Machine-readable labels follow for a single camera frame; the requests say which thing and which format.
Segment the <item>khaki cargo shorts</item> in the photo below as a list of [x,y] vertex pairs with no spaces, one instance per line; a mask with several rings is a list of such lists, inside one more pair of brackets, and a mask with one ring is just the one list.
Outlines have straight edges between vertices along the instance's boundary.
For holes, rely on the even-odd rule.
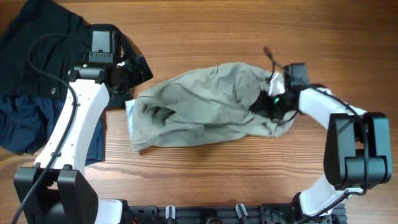
[[284,91],[284,81],[261,67],[223,63],[183,73],[126,102],[133,151],[189,147],[241,139],[279,137],[296,112],[266,106]]

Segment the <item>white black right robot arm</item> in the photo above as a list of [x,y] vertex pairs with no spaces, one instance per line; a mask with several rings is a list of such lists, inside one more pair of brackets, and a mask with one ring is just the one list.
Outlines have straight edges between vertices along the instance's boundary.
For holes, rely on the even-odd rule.
[[352,195],[363,196],[392,177],[389,120],[380,112],[349,105],[322,86],[295,85],[282,94],[260,92],[250,111],[283,124],[291,111],[312,117],[327,130],[323,175],[293,201],[296,219],[323,217]]

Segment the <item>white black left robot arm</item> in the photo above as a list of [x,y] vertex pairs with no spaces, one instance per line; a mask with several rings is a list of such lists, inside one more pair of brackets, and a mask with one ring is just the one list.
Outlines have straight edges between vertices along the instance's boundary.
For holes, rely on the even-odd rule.
[[139,55],[121,63],[91,59],[69,72],[67,99],[55,129],[32,167],[18,168],[14,186],[29,223],[123,223],[124,200],[100,199],[85,178],[88,148],[113,90],[130,89],[153,74]]

